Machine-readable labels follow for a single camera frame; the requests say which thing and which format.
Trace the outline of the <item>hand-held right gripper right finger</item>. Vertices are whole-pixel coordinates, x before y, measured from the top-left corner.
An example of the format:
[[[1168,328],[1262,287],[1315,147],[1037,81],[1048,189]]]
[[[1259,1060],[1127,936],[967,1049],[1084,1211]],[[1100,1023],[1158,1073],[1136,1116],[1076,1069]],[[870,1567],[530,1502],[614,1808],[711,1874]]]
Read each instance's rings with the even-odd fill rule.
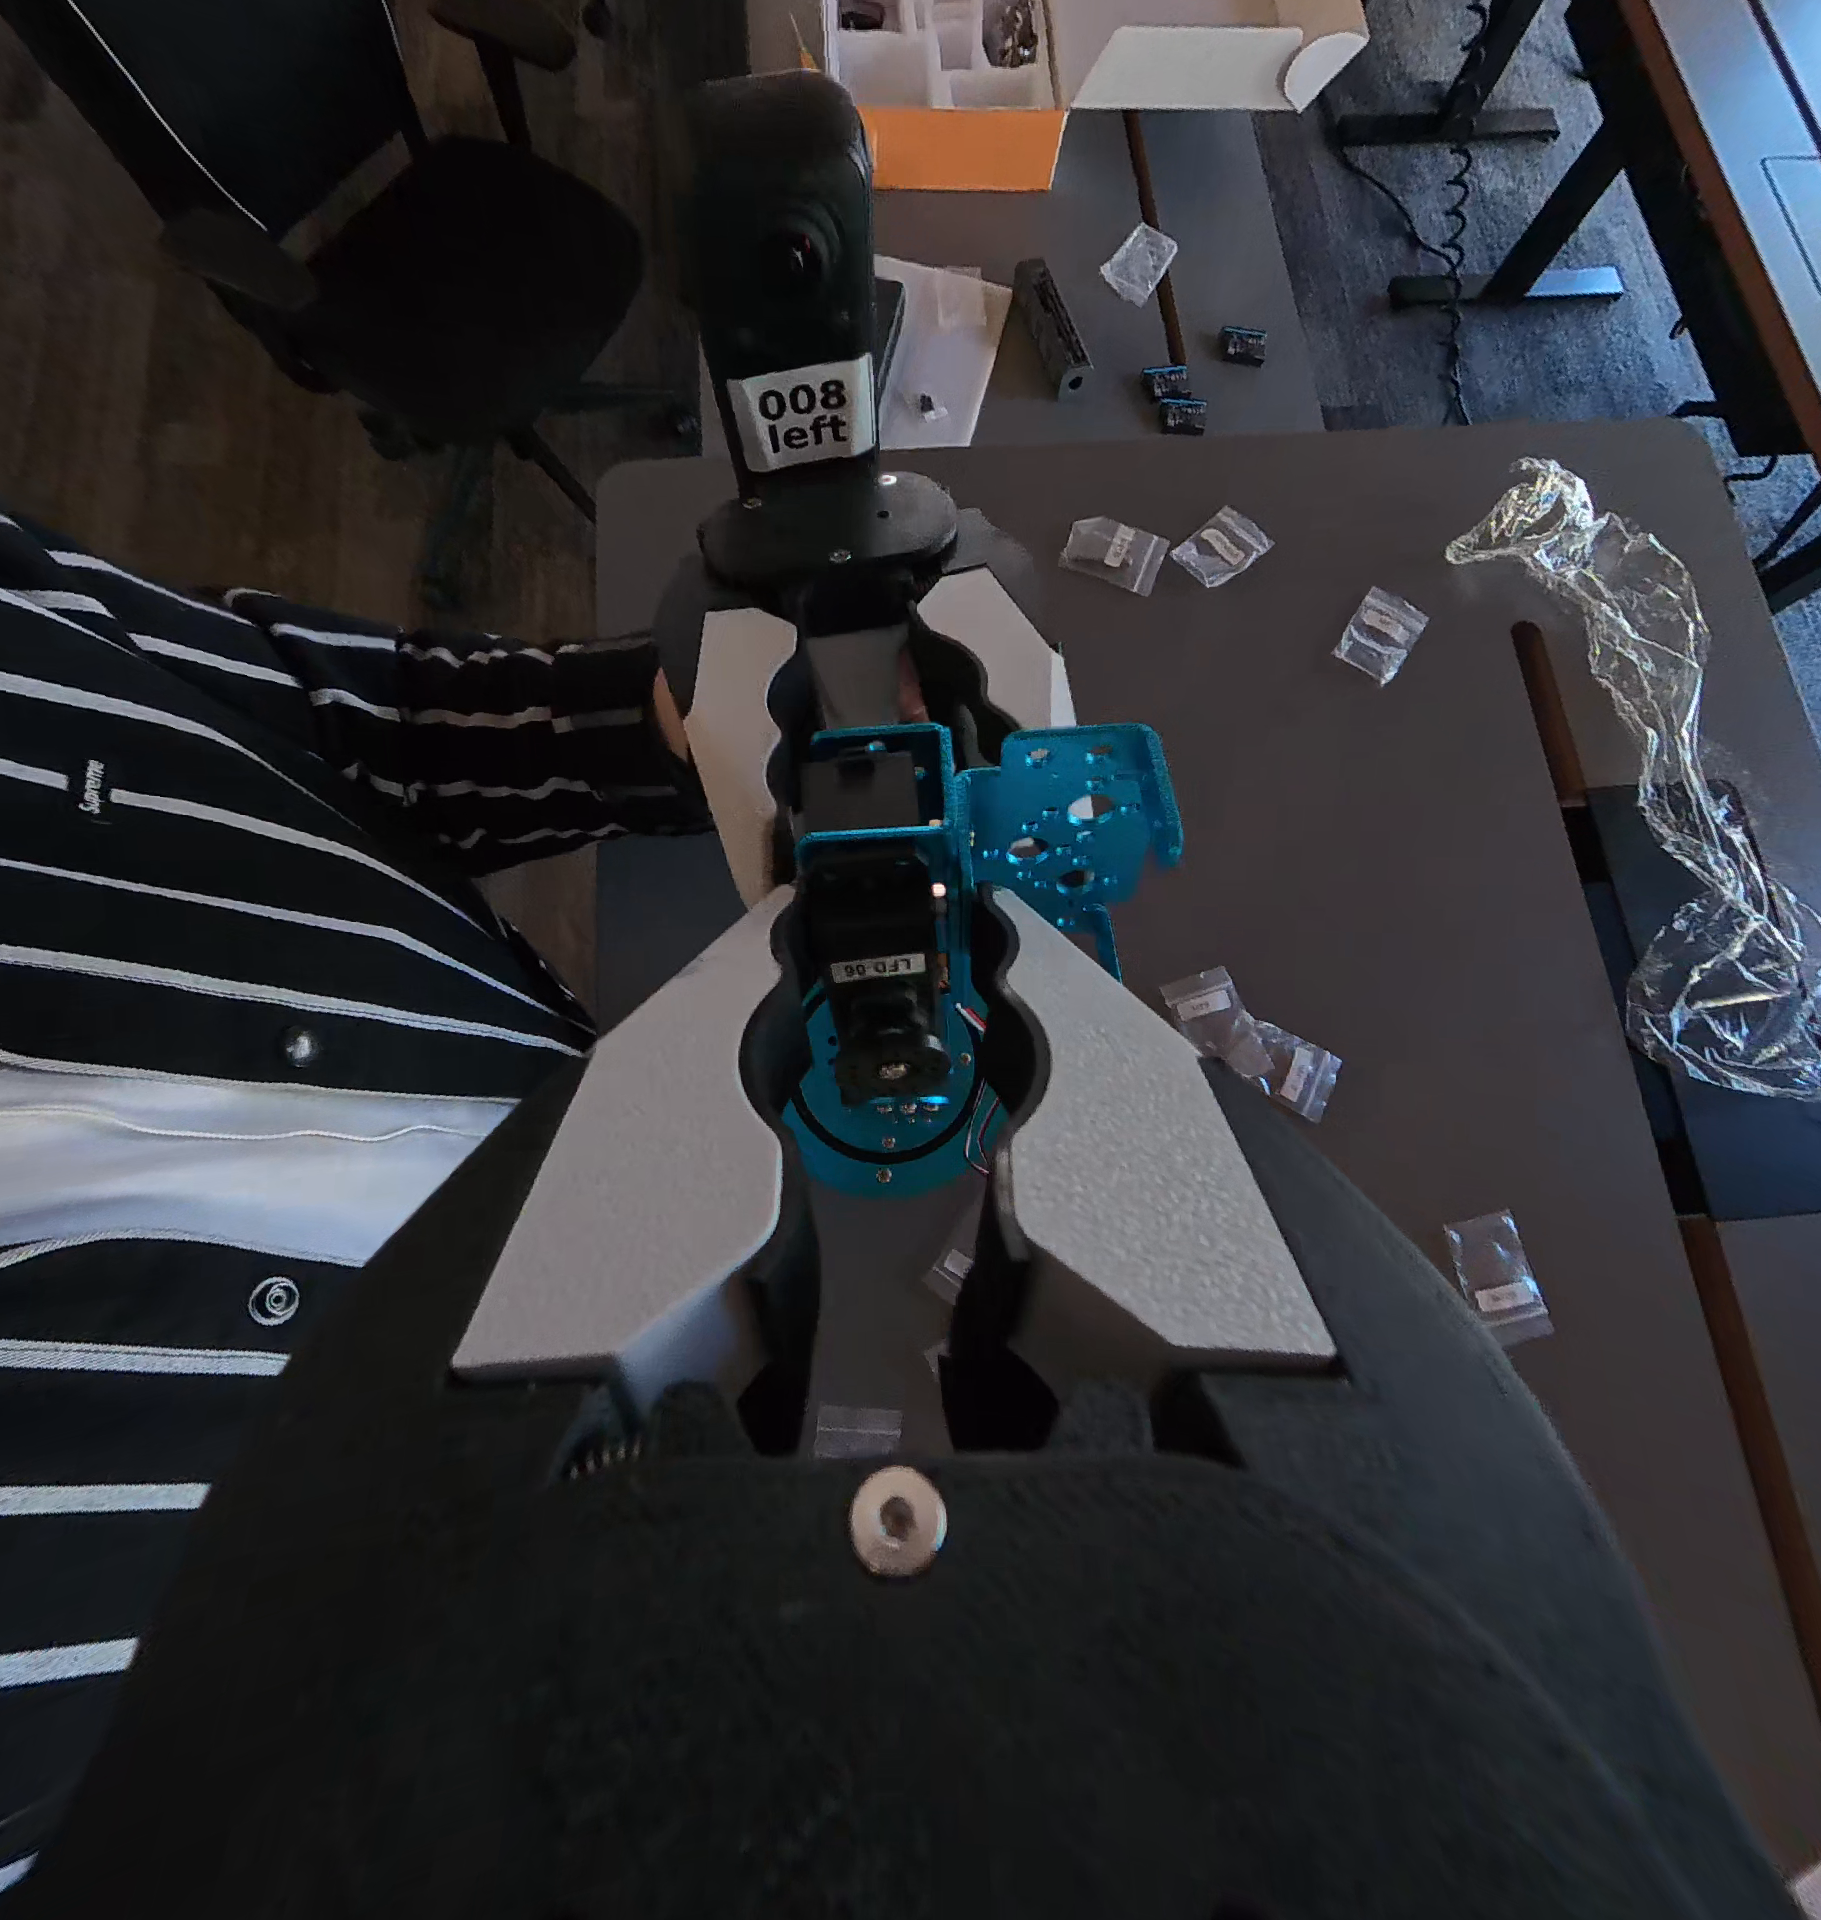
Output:
[[[948,1318],[951,1443],[1041,1443],[1085,1384],[1319,1377],[1338,1348],[1199,1053],[1009,886],[977,1045],[1002,1112]]]

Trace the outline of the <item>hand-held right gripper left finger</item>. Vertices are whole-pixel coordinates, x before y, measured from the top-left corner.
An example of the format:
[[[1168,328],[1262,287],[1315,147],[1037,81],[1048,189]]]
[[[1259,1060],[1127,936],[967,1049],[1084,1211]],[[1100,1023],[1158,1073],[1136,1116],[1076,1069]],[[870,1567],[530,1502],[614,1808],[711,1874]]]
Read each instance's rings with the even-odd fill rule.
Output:
[[[781,884],[602,1035],[451,1354],[469,1384],[588,1381],[642,1417],[713,1387],[801,1439],[811,1202],[784,1112],[810,1066]]]

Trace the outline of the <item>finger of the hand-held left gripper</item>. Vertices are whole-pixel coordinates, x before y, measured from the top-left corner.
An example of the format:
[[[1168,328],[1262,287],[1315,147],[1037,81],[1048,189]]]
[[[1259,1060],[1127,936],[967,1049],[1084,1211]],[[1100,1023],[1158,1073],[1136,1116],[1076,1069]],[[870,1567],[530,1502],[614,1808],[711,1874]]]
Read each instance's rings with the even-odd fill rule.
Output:
[[[754,606],[706,611],[692,690],[692,761],[746,910],[779,889],[793,803],[790,744],[771,709],[797,666],[790,622]]]
[[[943,571],[914,611],[911,660],[930,718],[963,748],[1078,721],[1066,660],[1041,633],[1039,577],[985,513],[959,513]]]

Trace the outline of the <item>blue bracket with black servo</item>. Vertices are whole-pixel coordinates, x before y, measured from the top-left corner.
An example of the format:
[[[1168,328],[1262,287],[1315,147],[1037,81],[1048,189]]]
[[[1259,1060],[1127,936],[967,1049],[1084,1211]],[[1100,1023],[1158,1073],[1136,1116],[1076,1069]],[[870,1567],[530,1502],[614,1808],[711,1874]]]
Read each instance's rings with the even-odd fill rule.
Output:
[[[1118,974],[1111,906],[1145,859],[1183,853],[1157,732],[1137,724],[1009,732],[962,766],[947,728],[819,732],[801,763],[802,1008],[811,1065],[846,1114],[966,1110],[970,908],[982,884],[1091,943]]]

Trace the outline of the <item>person's left forearm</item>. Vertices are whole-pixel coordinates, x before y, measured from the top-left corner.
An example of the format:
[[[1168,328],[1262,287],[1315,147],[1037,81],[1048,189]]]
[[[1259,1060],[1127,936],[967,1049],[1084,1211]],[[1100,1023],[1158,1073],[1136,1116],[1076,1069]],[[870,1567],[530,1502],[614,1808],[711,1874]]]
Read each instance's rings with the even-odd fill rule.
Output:
[[[711,828],[649,637],[565,640],[268,622],[318,752],[470,876]]]

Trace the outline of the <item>grey side desk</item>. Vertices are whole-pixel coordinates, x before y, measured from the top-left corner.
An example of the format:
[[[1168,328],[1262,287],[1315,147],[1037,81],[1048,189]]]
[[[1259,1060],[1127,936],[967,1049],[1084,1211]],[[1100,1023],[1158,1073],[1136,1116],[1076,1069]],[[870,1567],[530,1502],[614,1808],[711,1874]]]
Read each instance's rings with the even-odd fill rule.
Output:
[[[977,267],[999,285],[1010,285],[1015,262],[1041,255],[1084,332],[1094,370],[1080,397],[1057,401],[1010,314],[973,442],[1157,436],[1139,370],[1176,362],[1158,300],[1130,307],[1099,276],[1137,220],[1178,243],[1162,287],[1174,295],[1192,390],[1211,404],[1211,435],[1322,430],[1250,115],[1081,112],[1066,121],[1055,176],[1041,195],[884,190],[873,203],[880,255]],[[1216,332],[1225,323],[1265,330],[1263,369],[1221,360]]]

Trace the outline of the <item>grey wooden-edged desk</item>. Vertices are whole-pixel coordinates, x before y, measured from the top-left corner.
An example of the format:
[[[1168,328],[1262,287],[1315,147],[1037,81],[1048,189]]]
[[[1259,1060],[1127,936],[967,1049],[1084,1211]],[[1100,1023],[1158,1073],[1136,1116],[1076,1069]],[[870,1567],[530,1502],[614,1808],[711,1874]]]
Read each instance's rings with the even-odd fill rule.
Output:
[[[1563,3],[1595,112],[1502,257],[1394,276],[1394,313],[1455,319],[1588,313],[1624,300],[1617,267],[1565,248],[1622,190],[1634,203],[1671,316],[1707,377],[1678,411],[1720,424],[1753,467],[1807,462],[1821,510],[1821,3]]]

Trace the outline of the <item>white paper sheet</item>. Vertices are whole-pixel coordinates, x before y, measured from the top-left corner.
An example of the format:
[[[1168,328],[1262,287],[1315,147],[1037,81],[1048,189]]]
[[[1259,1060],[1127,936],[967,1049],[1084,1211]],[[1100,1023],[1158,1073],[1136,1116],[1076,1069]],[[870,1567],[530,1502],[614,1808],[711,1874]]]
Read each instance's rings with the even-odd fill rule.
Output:
[[[873,273],[901,292],[897,344],[875,401],[883,450],[967,447],[990,392],[1010,288],[979,270],[940,270],[877,255]],[[933,392],[944,421],[921,421],[916,392]]]

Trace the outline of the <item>black bar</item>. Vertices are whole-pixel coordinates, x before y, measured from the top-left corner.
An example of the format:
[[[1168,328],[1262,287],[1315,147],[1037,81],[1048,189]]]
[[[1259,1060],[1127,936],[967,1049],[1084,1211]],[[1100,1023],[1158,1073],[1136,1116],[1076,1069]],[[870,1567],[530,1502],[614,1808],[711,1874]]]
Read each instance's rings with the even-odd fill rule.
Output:
[[[1014,263],[1010,311],[1030,338],[1051,397],[1057,401],[1080,397],[1094,363],[1084,332],[1041,255]]]

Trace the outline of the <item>orange white kit box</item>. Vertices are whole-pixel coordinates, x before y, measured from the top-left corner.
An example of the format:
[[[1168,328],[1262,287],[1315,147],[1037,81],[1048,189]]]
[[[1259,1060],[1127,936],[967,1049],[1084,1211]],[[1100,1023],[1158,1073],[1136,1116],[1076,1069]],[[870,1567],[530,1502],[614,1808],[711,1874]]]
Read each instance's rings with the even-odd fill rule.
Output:
[[[884,190],[1043,193],[1081,112],[1302,113],[1365,49],[1357,2],[747,3],[751,69],[857,102]]]

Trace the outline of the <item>black office chair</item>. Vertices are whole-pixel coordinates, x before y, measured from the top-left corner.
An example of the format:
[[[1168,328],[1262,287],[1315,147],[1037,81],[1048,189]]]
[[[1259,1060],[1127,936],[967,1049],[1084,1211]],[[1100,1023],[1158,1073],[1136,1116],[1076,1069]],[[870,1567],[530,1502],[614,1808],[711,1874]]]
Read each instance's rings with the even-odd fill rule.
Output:
[[[496,137],[428,135],[392,3],[21,2],[0,15],[212,288],[371,442],[499,446],[587,518],[545,416],[674,411],[588,377],[642,281],[629,217],[530,146],[518,71],[575,41],[541,3],[432,3],[481,66]]]

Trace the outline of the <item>person's striped black shirt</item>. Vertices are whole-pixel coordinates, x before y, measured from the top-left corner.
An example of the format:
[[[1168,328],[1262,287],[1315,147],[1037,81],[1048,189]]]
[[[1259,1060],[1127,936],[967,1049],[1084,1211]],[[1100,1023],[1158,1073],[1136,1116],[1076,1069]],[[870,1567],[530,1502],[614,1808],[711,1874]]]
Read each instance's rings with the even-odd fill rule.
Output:
[[[0,1065],[516,1105],[590,1048],[479,876],[320,758],[268,629],[299,609],[406,631],[155,584],[0,505]],[[0,1246],[0,1908],[195,1512],[365,1264]]]

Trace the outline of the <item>crumpled clear plastic wrap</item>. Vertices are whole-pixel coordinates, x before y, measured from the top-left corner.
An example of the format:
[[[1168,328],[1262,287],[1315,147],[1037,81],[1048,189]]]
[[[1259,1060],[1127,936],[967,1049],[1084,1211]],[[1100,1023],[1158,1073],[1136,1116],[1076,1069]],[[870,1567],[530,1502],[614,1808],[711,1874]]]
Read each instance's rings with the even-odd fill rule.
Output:
[[[1707,1086],[1821,1112],[1821,914],[1769,876],[1713,790],[1701,736],[1713,633],[1690,567],[1533,453],[1446,558],[1520,564],[1578,615],[1591,681],[1638,753],[1640,823],[1688,876],[1627,976],[1625,1039]]]

